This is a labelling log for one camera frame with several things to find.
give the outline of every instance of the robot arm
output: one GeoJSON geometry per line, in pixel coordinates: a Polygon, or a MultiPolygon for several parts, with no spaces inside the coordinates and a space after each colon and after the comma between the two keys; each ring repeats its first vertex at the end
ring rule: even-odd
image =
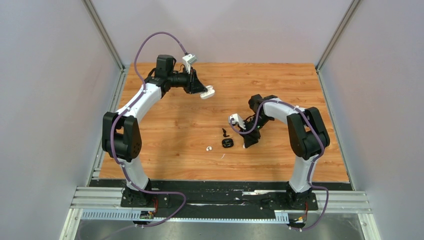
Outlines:
{"type": "Polygon", "coordinates": [[[311,191],[311,186],[308,184],[308,172],[313,158],[321,152],[321,148],[312,132],[305,129],[306,123],[295,108],[304,112],[324,147],[329,146],[330,138],[317,108],[305,109],[281,104],[281,102],[274,95],[263,98],[259,94],[254,95],[248,102],[250,109],[254,112],[253,118],[242,120],[238,114],[233,114],[229,116],[228,122],[233,126],[239,126],[239,133],[244,140],[244,148],[259,142],[261,138],[259,131],[268,121],[277,119],[287,124],[291,149],[296,155],[294,171],[289,181],[290,189],[288,190],[292,192],[293,201],[303,201],[304,203],[300,196],[307,196],[311,191]]]}
{"type": "MultiPolygon", "coordinates": [[[[153,68],[145,79],[145,89],[142,86],[137,94],[117,112],[107,112],[103,116],[103,133],[101,145],[104,151],[112,157],[111,131],[115,119],[127,110],[118,120],[114,131],[114,148],[121,168],[125,168],[128,179],[142,189],[148,188],[149,178],[145,174],[139,153],[142,149],[139,122],[149,109],[158,102],[172,87],[182,87],[188,94],[200,93],[200,98],[207,99],[215,94],[212,86],[204,86],[197,77],[194,68],[182,72],[174,71],[175,58],[170,55],[159,55],[156,68],[153,68]]],[[[131,182],[126,186],[132,191],[138,191],[131,182]]]]}

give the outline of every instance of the wooden tabletop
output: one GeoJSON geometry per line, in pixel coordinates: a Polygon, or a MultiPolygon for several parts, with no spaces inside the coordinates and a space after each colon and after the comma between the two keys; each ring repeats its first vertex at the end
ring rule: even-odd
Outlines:
{"type": "MultiPolygon", "coordinates": [[[[139,63],[142,76],[155,67],[139,63]]],[[[232,131],[228,116],[253,114],[248,100],[261,94],[303,108],[319,109],[330,137],[330,146],[318,161],[314,181],[347,182],[348,176],[335,137],[323,92],[313,64],[280,63],[196,63],[200,81],[213,85],[215,96],[202,100],[182,88],[172,88],[139,124],[142,149],[140,159],[151,179],[288,181],[295,154],[290,147],[287,126],[268,122],[259,143],[244,149],[243,138],[232,131]],[[223,148],[223,131],[234,146],[223,148]]],[[[119,107],[140,89],[142,82],[131,66],[119,107]]],[[[100,178],[124,178],[120,167],[106,153],[100,178]]]]}

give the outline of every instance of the gray wall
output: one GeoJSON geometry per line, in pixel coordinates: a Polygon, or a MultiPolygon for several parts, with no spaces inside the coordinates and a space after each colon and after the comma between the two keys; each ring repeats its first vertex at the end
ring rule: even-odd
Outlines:
{"type": "Polygon", "coordinates": [[[82,1],[1,1],[0,33],[0,239],[58,239],[119,71],[82,1]]]}
{"type": "Polygon", "coordinates": [[[322,70],[351,180],[384,240],[423,239],[423,30],[422,0],[365,0],[322,70]]]}
{"type": "MultiPolygon", "coordinates": [[[[93,0],[119,55],[132,63],[143,40],[174,34],[201,62],[316,63],[351,0],[93,0]]],[[[182,52],[168,36],[140,61],[182,52]]]]}

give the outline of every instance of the small black object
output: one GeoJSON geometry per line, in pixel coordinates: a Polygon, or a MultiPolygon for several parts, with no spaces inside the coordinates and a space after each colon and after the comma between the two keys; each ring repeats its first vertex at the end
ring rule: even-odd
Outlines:
{"type": "Polygon", "coordinates": [[[231,148],[232,146],[234,146],[234,141],[231,138],[226,138],[226,139],[222,140],[222,146],[225,149],[231,148]]]}
{"type": "Polygon", "coordinates": [[[223,128],[222,131],[224,132],[223,136],[224,138],[228,138],[230,135],[227,135],[227,131],[223,128]]]}

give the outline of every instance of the black joint housing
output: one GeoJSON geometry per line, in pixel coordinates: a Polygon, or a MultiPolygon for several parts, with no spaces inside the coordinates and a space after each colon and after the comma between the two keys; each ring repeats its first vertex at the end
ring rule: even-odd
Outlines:
{"type": "MultiPolygon", "coordinates": [[[[328,147],[330,145],[330,137],[318,108],[310,107],[305,109],[304,114],[321,140],[324,148],[328,147]]],[[[298,157],[308,160],[311,156],[320,154],[321,147],[312,131],[306,131],[305,125],[306,122],[300,113],[287,116],[291,149],[298,157]]]]}
{"type": "Polygon", "coordinates": [[[154,76],[156,78],[167,79],[171,76],[174,70],[174,63],[177,60],[171,55],[161,54],[156,58],[156,68],[154,70],[154,76]]]}
{"type": "Polygon", "coordinates": [[[145,82],[160,87],[161,98],[171,89],[171,82],[164,78],[148,76],[145,82]]]}
{"type": "Polygon", "coordinates": [[[252,109],[253,112],[256,114],[257,111],[258,111],[259,105],[261,105],[261,103],[263,101],[270,100],[270,99],[276,99],[276,98],[278,98],[278,97],[275,96],[275,95],[269,95],[269,96],[266,96],[266,97],[262,97],[260,94],[253,95],[249,99],[249,108],[252,109]]]}
{"type": "MultiPolygon", "coordinates": [[[[117,117],[117,112],[106,112],[103,116],[101,148],[103,151],[108,152],[111,158],[113,158],[111,130],[113,122],[117,117]]],[[[122,116],[113,129],[113,142],[118,158],[124,159],[129,163],[132,159],[135,159],[142,150],[142,137],[137,118],[133,116],[122,116]],[[123,133],[117,132],[122,127],[123,133]]]]}

